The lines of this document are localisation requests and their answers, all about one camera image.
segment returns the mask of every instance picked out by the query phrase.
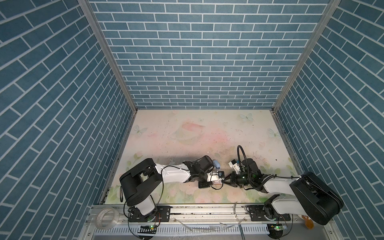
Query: brick wallpaper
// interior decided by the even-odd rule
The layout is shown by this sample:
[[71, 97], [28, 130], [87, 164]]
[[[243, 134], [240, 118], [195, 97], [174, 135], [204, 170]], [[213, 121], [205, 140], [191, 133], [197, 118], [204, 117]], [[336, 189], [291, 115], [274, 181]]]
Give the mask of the brick wallpaper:
[[131, 110], [76, 0], [0, 1], [0, 239], [78, 237]]
[[91, 0], [138, 108], [268, 108], [328, 0]]
[[278, 110], [303, 168], [342, 196], [344, 239], [384, 239], [383, 13], [342, 0]]

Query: roll of clear tape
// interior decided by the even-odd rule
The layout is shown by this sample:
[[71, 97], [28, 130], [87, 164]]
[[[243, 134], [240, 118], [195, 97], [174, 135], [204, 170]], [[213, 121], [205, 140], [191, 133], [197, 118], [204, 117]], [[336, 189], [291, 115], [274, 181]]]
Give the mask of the roll of clear tape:
[[[108, 219], [111, 219], [111, 221], [108, 224], [103, 224], [103, 221], [106, 221]], [[97, 229], [109, 230], [113, 228], [118, 223], [118, 221], [119, 221], [119, 212], [112, 207], [106, 207], [106, 208], [103, 208], [98, 213], [98, 215], [96, 215], [95, 226]]]

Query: blue brick wall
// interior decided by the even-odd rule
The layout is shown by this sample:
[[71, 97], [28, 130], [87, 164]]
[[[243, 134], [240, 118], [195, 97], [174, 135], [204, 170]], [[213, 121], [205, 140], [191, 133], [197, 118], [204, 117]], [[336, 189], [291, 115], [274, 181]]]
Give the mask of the blue brick wall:
[[271, 108], [328, 0], [94, 1], [138, 108]]
[[304, 170], [342, 196], [345, 239], [383, 239], [383, 12], [342, 0], [278, 110]]
[[78, 237], [131, 110], [76, 0], [0, 1], [0, 239]]

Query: blue object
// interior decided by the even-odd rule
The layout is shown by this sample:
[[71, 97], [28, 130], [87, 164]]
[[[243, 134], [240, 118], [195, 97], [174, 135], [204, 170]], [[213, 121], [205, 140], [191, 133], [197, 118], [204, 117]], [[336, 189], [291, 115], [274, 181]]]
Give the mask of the blue object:
[[220, 163], [217, 160], [213, 160], [212, 162], [214, 163], [216, 169], [219, 170], [220, 169]]

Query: table surface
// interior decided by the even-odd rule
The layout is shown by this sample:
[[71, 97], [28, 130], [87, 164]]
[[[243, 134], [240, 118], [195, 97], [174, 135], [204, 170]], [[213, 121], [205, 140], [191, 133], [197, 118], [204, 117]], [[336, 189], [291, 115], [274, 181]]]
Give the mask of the table surface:
[[[175, 165], [208, 155], [219, 161], [227, 176], [232, 172], [228, 163], [237, 159], [238, 145], [262, 173], [296, 175], [269, 110], [139, 110], [105, 204], [121, 204], [120, 176], [146, 158]], [[161, 190], [162, 184], [153, 191], [155, 202]], [[197, 182], [167, 183], [160, 203], [257, 203], [270, 196], [228, 185], [215, 190], [199, 189]]]

